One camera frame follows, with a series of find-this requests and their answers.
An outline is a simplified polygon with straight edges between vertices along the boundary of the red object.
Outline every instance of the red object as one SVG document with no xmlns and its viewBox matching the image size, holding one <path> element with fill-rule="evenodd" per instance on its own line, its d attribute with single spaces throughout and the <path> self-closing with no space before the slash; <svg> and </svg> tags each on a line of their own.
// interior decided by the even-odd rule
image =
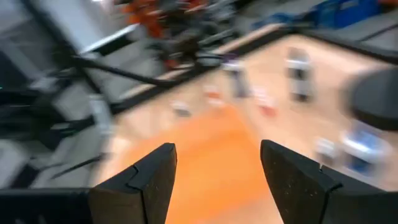
<svg viewBox="0 0 398 224">
<path fill-rule="evenodd" d="M 184 2 L 189 3 L 188 10 L 198 6 L 204 6 L 207 4 L 205 0 L 184 0 Z"/>
<path fill-rule="evenodd" d="M 166 60 L 166 66 L 168 68 L 175 68 L 178 66 L 178 62 L 176 60 Z"/>
<path fill-rule="evenodd" d="M 207 97 L 212 98 L 212 99 L 220 99 L 221 95 L 217 91 L 209 91 L 206 93 Z"/>
<path fill-rule="evenodd" d="M 395 7 L 398 6 L 398 0 L 379 0 L 379 3 Z"/>
<path fill-rule="evenodd" d="M 163 38 L 163 27 L 159 24 L 160 14 L 157 11 L 155 0 L 135 0 L 123 9 L 123 12 L 130 14 L 129 23 L 141 23 L 151 37 Z"/>
<path fill-rule="evenodd" d="M 274 117 L 276 116 L 276 110 L 270 106 L 260 106 L 261 113 L 266 116 Z"/>
</svg>

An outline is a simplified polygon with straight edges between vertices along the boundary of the equipment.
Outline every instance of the equipment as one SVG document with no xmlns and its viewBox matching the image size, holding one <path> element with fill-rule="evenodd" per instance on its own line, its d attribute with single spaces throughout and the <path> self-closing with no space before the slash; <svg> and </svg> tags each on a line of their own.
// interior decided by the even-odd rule
<svg viewBox="0 0 398 224">
<path fill-rule="evenodd" d="M 289 80 L 293 99 L 309 101 L 313 98 L 309 58 L 306 52 L 291 49 L 289 53 Z"/>
<path fill-rule="evenodd" d="M 227 30 L 219 29 L 218 24 L 230 21 L 234 12 L 230 10 L 221 15 L 220 11 L 228 9 L 226 4 L 229 1 L 221 3 L 208 5 L 202 0 L 168 1 L 164 4 L 155 0 L 116 2 L 127 4 L 124 12 L 131 14 L 130 23 L 140 23 L 147 29 L 154 41 L 148 48 L 156 51 L 155 57 L 165 64 L 167 70 L 178 69 L 187 59 L 198 65 L 199 58 L 220 58 L 197 54 L 212 43 L 236 34 L 232 32 L 232 22 L 227 22 Z"/>
<path fill-rule="evenodd" d="M 165 223 L 177 153 L 164 144 L 90 189 L 0 190 L 1 223 Z"/>
</svg>

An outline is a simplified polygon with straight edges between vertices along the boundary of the small bottle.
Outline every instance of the small bottle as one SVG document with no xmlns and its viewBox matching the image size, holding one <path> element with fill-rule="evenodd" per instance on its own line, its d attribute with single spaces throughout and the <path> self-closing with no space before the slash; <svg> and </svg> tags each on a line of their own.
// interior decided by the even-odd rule
<svg viewBox="0 0 398 224">
<path fill-rule="evenodd" d="M 274 117 L 276 115 L 275 101 L 266 93 L 265 89 L 256 88 L 253 94 L 261 113 L 266 116 Z"/>
<path fill-rule="evenodd" d="M 245 98 L 248 96 L 248 88 L 244 78 L 243 67 L 236 59 L 236 56 L 229 54 L 223 62 L 223 69 L 228 72 L 233 81 L 234 96 Z"/>
<path fill-rule="evenodd" d="M 312 80 L 308 55 L 299 49 L 289 52 L 289 79 L 294 100 L 307 102 L 313 98 Z"/>
<path fill-rule="evenodd" d="M 333 166 L 338 157 L 335 144 L 327 139 L 320 138 L 315 149 L 322 164 Z"/>
<path fill-rule="evenodd" d="M 91 94 L 89 101 L 95 125 L 103 136 L 109 137 L 114 129 L 113 115 L 109 106 L 99 94 Z"/>
<path fill-rule="evenodd" d="M 210 105 L 223 106 L 224 101 L 221 99 L 221 93 L 215 85 L 205 85 L 204 92 Z"/>
<path fill-rule="evenodd" d="M 353 123 L 353 130 L 343 135 L 345 165 L 365 176 L 376 175 L 385 163 L 389 143 L 382 139 L 380 130 L 360 121 Z"/>
<path fill-rule="evenodd" d="M 189 107 L 186 103 L 181 101 L 173 101 L 171 106 L 177 116 L 185 118 L 191 116 L 191 112 L 189 111 Z"/>
</svg>

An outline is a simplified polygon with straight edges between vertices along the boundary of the black metal bar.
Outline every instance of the black metal bar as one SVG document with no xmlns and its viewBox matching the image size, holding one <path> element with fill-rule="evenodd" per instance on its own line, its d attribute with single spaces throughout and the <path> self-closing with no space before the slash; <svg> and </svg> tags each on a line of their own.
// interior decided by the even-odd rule
<svg viewBox="0 0 398 224">
<path fill-rule="evenodd" d="M 201 55 L 198 58 L 223 59 L 222 55 Z"/>
<path fill-rule="evenodd" d="M 306 37 L 311 37 L 313 39 L 317 39 L 328 44 L 333 44 L 344 49 L 352 50 L 357 54 L 367 55 L 372 58 L 376 58 L 378 60 L 382 60 L 387 63 L 391 63 L 394 65 L 398 64 L 398 52 L 393 50 L 383 50 L 373 46 L 363 45 L 359 42 L 353 42 L 344 40 L 338 37 L 330 37 L 329 35 L 320 34 L 316 31 L 305 30 L 305 29 L 297 29 L 298 34 L 304 35 Z"/>
<path fill-rule="evenodd" d="M 76 164 L 76 165 L 74 165 L 74 166 L 72 166 L 72 167 L 69 167 L 69 168 L 67 168 L 67 169 L 65 169 L 65 170 L 63 170 L 63 171 L 61 171 L 61 172 L 58 172 L 58 173 L 54 174 L 54 175 L 51 177 L 51 179 L 52 179 L 52 180 L 53 180 L 53 179 L 56 179 L 56 178 L 61 177 L 61 176 L 65 175 L 65 174 L 67 174 L 67 173 L 70 173 L 70 172 L 72 172 L 72 171 L 74 171 L 74 170 L 77 170 L 77 169 L 79 169 L 79 168 L 81 168 L 81 167 L 90 165 L 90 164 L 95 163 L 95 162 L 100 162 L 100 161 L 102 161 L 103 159 L 105 159 L 105 154 L 100 154 L 99 156 L 93 157 L 93 158 L 91 158 L 91 159 L 88 159 L 88 160 L 86 160 L 86 161 L 83 161 L 83 162 L 81 162 L 81 163 L 79 163 L 79 164 Z"/>
<path fill-rule="evenodd" d="M 383 29 L 381 29 L 379 31 L 374 32 L 373 34 L 369 34 L 369 35 L 363 37 L 362 39 L 358 40 L 358 42 L 363 42 L 363 41 L 367 41 L 369 39 L 375 38 L 375 37 L 387 32 L 387 31 L 393 30 L 393 29 L 395 29 L 397 27 L 398 27 L 398 24 L 394 24 L 394 25 L 391 25 L 389 27 L 383 28 Z"/>
<path fill-rule="evenodd" d="M 152 85 L 156 85 L 156 86 L 160 86 L 160 87 L 164 87 L 164 88 L 169 88 L 176 84 L 176 82 L 174 82 L 174 81 L 158 80 L 155 78 L 143 77 L 141 75 L 127 72 L 127 71 L 121 70 L 119 68 L 102 65 L 98 62 L 94 62 L 92 60 L 81 58 L 81 57 L 76 57 L 76 60 L 78 61 L 78 63 L 80 64 L 81 67 L 100 69 L 105 72 L 110 72 L 110 73 L 117 74 L 117 75 L 120 75 L 120 76 L 123 76 L 126 78 L 131 78 L 131 79 L 143 82 L 143 83 L 148 83 L 148 84 L 152 84 Z"/>
<path fill-rule="evenodd" d="M 75 68 L 76 73 L 84 79 L 86 84 L 95 93 L 103 95 L 104 100 L 108 105 L 111 105 L 109 97 L 101 90 L 98 84 L 90 77 L 83 67 L 80 66 L 75 57 L 78 55 L 77 51 L 69 43 L 62 31 L 54 24 L 50 16 L 36 5 L 35 0 L 20 0 L 24 8 L 29 12 L 42 30 L 54 41 L 57 49 L 60 51 L 65 63 Z"/>
</svg>

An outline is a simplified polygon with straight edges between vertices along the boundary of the table surface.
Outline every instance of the table surface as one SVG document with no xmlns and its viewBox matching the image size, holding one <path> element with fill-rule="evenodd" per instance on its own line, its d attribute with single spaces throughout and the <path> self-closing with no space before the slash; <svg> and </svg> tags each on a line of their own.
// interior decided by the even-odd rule
<svg viewBox="0 0 398 224">
<path fill-rule="evenodd" d="M 268 26 L 257 30 L 220 47 L 217 52 L 233 49 L 276 28 L 277 26 Z M 290 47 L 304 49 L 310 56 L 315 83 L 315 101 L 312 103 L 297 103 L 291 100 L 286 64 Z M 344 93 L 350 81 L 362 72 L 389 66 L 373 58 L 299 35 L 291 35 L 258 48 L 241 57 L 241 63 L 244 65 L 249 86 L 265 89 L 275 100 L 275 117 L 264 116 L 253 97 L 242 100 L 233 98 L 231 80 L 225 72 L 220 69 L 210 71 L 118 116 L 115 135 L 109 144 L 112 156 L 100 165 L 93 184 L 98 184 L 135 163 L 136 157 L 129 159 L 126 155 L 139 150 L 137 146 L 141 146 L 143 141 L 166 133 L 189 119 L 176 116 L 170 105 L 171 101 L 185 102 L 193 117 L 214 110 L 214 106 L 206 100 L 203 91 L 205 85 L 216 85 L 219 88 L 224 102 L 236 108 L 242 120 L 253 130 L 258 145 L 260 139 L 270 139 L 316 159 L 314 149 L 318 138 L 341 142 L 342 132 L 351 126 L 351 118 L 343 104 Z M 178 72 L 165 74 L 162 78 L 173 77 L 176 73 Z M 142 85 L 127 95 L 136 94 L 149 87 Z M 392 146 L 398 144 L 396 134 L 383 135 Z M 361 177 L 348 170 L 342 171 L 382 189 L 398 190 L 398 179 L 395 178 L 398 164 L 393 162 L 398 158 L 398 152 L 390 153 L 387 166 L 377 180 Z M 203 223 L 282 223 L 272 196 L 268 189 L 266 191 L 266 194 L 258 196 L 256 200 L 207 219 Z"/>
</svg>

